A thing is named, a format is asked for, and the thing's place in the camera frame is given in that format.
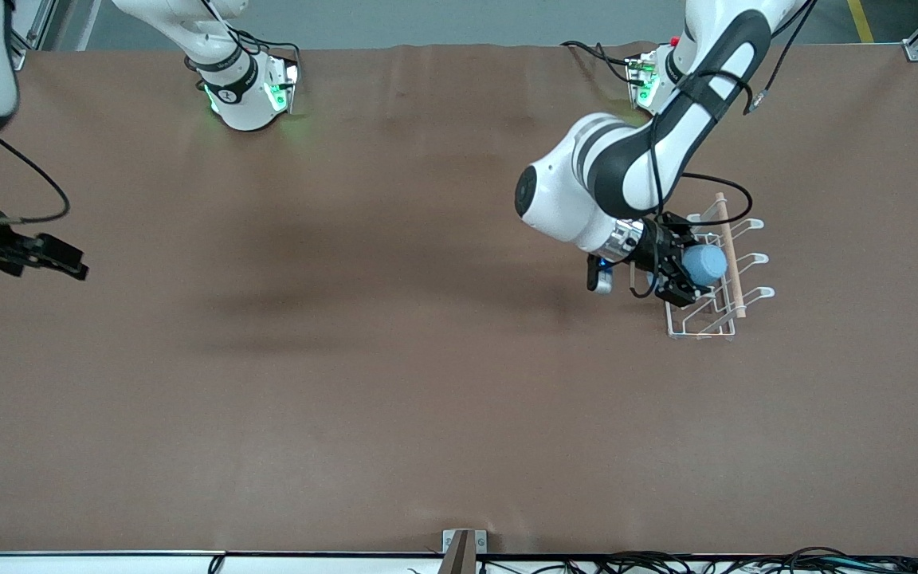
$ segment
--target white wire rack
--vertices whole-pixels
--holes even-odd
[[[717,199],[703,214],[691,214],[691,222],[710,222],[728,218],[728,208],[724,194],[718,193]],[[695,304],[677,308],[666,304],[665,316],[668,323],[668,335],[674,339],[713,339],[732,340],[736,335],[736,320],[746,317],[747,308],[760,299],[775,296],[770,287],[755,287],[743,290],[742,275],[754,265],[764,265],[770,261],[765,254],[746,254],[736,256],[736,240],[744,233],[764,228],[764,222],[757,218],[747,218],[735,225],[717,226],[717,232],[696,233],[696,239],[717,245],[728,259],[728,271],[714,284],[713,290],[703,295]]]

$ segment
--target yellow tape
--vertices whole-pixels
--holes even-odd
[[[873,33],[870,32],[870,22],[866,21],[866,12],[860,0],[849,0],[849,11],[852,12],[853,22],[856,22],[856,32],[859,41],[864,44],[873,44]]]

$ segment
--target brown tabletop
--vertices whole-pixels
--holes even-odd
[[[597,63],[307,52],[302,116],[243,134],[181,60],[33,53],[22,73],[4,137],[69,190],[37,229],[91,275],[0,273],[0,549],[420,551],[477,527],[505,552],[918,553],[899,47],[794,48],[689,166],[767,222],[747,275],[777,297],[731,343],[669,339],[624,275],[587,292],[582,252],[516,217],[528,161],[626,112]],[[54,201],[0,149],[0,207]]]

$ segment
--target blue round object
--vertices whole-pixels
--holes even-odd
[[[717,245],[693,245],[682,254],[682,266],[693,283],[710,286],[728,271],[728,258]]]

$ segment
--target gray floor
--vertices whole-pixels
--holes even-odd
[[[72,0],[75,14],[94,0]],[[681,0],[252,0],[236,26],[306,49],[386,48],[400,44],[556,45],[565,40],[625,44],[681,33]],[[918,0],[862,0],[873,39],[897,42],[918,26]],[[80,18],[63,36],[76,44]],[[88,50],[172,50],[155,29],[100,0]],[[859,42],[848,0],[820,0],[798,42]]]

